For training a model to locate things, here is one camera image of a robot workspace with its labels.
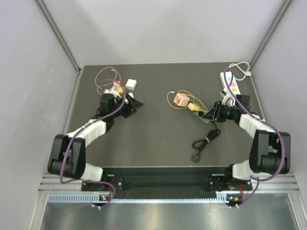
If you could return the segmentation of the green power strip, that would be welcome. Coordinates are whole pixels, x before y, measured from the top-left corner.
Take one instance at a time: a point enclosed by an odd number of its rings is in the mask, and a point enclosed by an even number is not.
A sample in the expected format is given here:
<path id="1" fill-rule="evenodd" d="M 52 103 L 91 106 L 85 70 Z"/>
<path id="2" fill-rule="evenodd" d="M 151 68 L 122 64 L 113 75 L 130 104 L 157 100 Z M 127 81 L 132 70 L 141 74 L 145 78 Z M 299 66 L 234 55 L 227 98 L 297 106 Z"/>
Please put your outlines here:
<path id="1" fill-rule="evenodd" d="M 199 105 L 198 103 L 196 103 L 196 102 L 194 102 L 194 101 L 191 101 L 191 102 L 189 102 L 189 103 L 194 103 L 194 104 L 196 104 L 196 105 L 199 106 L 200 109 L 199 109 L 199 111 L 196 111 L 196 112 L 191 111 L 191 110 L 189 109 L 196 117 L 198 117 L 201 121 L 203 121 L 203 122 L 206 123 L 206 124 L 211 123 L 210 120 L 207 120 L 207 119 L 203 119 L 203 118 L 202 118 L 203 115 L 206 114 L 206 113 L 208 112 L 207 109 L 205 109 L 202 105 Z"/>

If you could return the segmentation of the orange small charger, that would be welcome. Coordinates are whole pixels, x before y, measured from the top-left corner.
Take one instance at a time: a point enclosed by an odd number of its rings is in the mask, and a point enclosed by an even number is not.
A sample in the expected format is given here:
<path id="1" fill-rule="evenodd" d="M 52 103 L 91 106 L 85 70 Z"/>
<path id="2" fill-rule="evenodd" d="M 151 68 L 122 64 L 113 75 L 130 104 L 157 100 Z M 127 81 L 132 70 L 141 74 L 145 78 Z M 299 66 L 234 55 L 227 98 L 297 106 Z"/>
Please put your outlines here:
<path id="1" fill-rule="evenodd" d="M 199 106 L 198 105 L 196 105 L 196 104 L 194 104 L 194 103 L 189 103 L 188 104 L 188 109 L 190 109 L 191 111 L 194 111 L 194 112 L 196 112 L 196 111 L 199 111 Z"/>

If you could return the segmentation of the white charger plug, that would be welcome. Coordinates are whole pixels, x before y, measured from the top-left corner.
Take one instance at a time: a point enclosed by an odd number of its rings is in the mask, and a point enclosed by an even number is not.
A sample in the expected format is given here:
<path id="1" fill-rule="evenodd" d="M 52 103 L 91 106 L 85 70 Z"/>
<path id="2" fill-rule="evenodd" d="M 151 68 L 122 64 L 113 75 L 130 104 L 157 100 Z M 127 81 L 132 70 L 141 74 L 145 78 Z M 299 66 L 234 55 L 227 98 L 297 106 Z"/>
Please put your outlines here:
<path id="1" fill-rule="evenodd" d="M 128 79 L 126 84 L 125 84 L 125 88 L 127 88 L 128 90 L 133 91 L 133 90 L 135 90 L 136 85 L 137 85 L 137 81 L 136 80 Z"/>

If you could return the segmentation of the pink charger plug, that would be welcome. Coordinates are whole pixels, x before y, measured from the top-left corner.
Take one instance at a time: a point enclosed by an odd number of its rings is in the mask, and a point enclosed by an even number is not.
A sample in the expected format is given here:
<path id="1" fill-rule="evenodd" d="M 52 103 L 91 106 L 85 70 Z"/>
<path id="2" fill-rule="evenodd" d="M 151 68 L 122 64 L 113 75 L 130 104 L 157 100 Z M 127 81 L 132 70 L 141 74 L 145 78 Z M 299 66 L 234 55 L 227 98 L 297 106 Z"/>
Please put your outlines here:
<path id="1" fill-rule="evenodd" d="M 118 82 L 113 82 L 113 87 L 115 87 L 115 88 L 120 88 L 120 84 L 118 83 Z"/>

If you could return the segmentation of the white power strip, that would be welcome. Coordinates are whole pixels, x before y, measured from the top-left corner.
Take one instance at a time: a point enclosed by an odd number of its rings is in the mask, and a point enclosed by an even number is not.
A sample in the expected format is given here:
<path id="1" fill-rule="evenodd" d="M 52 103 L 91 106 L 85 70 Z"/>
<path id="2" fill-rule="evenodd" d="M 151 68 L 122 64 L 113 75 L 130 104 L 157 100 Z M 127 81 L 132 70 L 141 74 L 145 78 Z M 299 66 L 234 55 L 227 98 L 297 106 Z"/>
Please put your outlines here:
<path id="1" fill-rule="evenodd" d="M 227 71 L 225 73 L 225 76 L 224 76 L 224 73 L 221 72 L 220 80 L 221 80 L 223 88 L 226 88 L 227 86 L 229 86 L 235 96 L 241 94 L 237 81 L 235 77 L 232 78 L 232 73 L 230 71 Z"/>

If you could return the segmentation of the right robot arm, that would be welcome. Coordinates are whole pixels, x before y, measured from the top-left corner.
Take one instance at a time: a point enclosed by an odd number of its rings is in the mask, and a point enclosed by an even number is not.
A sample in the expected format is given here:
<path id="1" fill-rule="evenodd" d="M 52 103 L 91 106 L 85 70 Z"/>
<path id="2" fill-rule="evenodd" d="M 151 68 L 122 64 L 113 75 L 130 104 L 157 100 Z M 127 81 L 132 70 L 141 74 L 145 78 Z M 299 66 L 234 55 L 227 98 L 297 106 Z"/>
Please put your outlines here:
<path id="1" fill-rule="evenodd" d="M 231 164 L 224 170 L 223 183 L 234 190 L 241 184 L 248 184 L 250 178 L 258 173 L 270 175 L 288 174 L 291 165 L 291 136 L 287 132 L 277 132 L 250 111 L 250 96 L 225 96 L 216 101 L 213 108 L 203 113 L 201 118 L 211 122 L 234 121 L 245 130 L 253 142 L 249 159 Z"/>

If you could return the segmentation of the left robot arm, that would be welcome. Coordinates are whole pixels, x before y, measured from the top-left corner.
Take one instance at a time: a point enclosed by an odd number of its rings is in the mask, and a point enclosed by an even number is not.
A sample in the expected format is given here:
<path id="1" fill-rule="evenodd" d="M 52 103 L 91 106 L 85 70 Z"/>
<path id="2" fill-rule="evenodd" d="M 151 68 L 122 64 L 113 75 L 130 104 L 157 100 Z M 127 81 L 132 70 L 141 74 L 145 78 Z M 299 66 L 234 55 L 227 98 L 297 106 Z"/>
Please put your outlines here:
<path id="1" fill-rule="evenodd" d="M 86 124 L 54 137 L 47 171 L 73 180 L 90 180 L 98 190 L 106 189 L 109 179 L 103 168 L 86 162 L 86 148 L 112 128 L 116 117 L 128 118 L 142 106 L 129 94 L 103 93 L 96 114 Z"/>

